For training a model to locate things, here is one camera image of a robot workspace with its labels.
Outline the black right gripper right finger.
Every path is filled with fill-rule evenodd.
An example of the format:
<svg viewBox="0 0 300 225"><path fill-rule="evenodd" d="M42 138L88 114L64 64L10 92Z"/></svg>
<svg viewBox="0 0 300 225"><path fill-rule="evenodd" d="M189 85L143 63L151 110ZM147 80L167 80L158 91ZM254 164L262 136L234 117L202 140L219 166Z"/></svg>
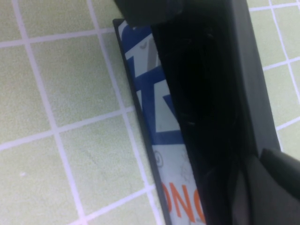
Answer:
<svg viewBox="0 0 300 225"><path fill-rule="evenodd" d="M260 162L271 177L295 199L300 200L300 161L277 150L263 149Z"/></svg>

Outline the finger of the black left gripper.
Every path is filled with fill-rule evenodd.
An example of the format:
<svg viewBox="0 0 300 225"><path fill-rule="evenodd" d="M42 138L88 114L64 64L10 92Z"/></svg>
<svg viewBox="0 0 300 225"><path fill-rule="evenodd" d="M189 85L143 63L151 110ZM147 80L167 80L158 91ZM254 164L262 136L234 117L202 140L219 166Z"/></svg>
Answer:
<svg viewBox="0 0 300 225"><path fill-rule="evenodd" d="M114 0L130 26L148 26L166 22L183 10L182 0Z"/></svg>

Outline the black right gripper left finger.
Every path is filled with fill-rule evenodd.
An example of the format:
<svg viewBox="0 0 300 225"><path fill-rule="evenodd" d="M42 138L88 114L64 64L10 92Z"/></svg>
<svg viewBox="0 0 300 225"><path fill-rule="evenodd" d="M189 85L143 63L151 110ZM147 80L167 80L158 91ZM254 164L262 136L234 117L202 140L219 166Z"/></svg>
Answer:
<svg viewBox="0 0 300 225"><path fill-rule="evenodd" d="M235 225L298 225L300 201L281 187L256 157L247 157L233 189Z"/></svg>

